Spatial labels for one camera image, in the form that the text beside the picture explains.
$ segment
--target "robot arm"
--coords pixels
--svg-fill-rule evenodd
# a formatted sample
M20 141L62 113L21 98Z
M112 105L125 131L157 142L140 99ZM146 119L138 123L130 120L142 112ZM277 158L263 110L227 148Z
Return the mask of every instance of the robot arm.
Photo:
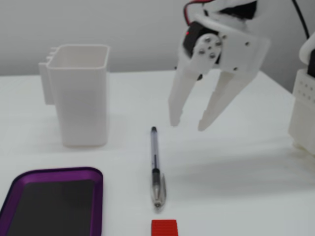
M250 33L245 23L246 19L254 17L257 1L217 2L220 2L216 7L219 12L196 15L180 44L179 64L169 97L173 126L179 124L184 104L200 75L212 68L221 70L216 89L199 122L198 129L203 131L256 77L268 52L270 41Z
M289 134L299 146L315 155L315 33L302 46L300 59L308 68L300 69L296 75Z

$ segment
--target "pen grip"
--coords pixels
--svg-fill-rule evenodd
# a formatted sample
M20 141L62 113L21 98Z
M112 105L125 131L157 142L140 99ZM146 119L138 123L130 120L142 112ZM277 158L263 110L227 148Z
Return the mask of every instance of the pen grip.
M152 184L160 185L160 172L159 169L152 170Z

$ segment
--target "red wire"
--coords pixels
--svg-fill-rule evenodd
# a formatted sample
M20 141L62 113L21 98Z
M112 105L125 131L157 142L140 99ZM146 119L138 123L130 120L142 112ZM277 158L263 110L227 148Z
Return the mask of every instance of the red wire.
M209 3L212 2L214 0L192 0L191 2L188 2L185 6L184 6L184 17L185 17L185 21L186 24L189 26L190 25L190 21L189 21L189 17L188 17L188 6L192 5L192 4L201 4L201 3Z

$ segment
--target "white wall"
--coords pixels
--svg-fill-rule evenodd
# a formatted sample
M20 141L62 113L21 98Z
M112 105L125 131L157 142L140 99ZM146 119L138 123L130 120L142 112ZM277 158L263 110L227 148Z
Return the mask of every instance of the white wall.
M281 2L265 21L251 23L273 47L263 67L291 89L301 64L304 34L291 0ZM311 32L314 0L298 0ZM172 69L185 30L188 0L2 0L0 75L37 74L51 46L105 43L112 47L111 71ZM199 9L193 6L191 12Z

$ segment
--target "purple rim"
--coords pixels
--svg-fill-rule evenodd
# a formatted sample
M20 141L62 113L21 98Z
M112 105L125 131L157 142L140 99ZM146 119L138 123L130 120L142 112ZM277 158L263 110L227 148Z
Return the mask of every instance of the purple rim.
M66 182L92 180L95 182L91 210L90 236L100 236L102 232L103 174L91 168L66 168L30 171L16 177L0 211L0 236L6 236L24 186L32 182Z

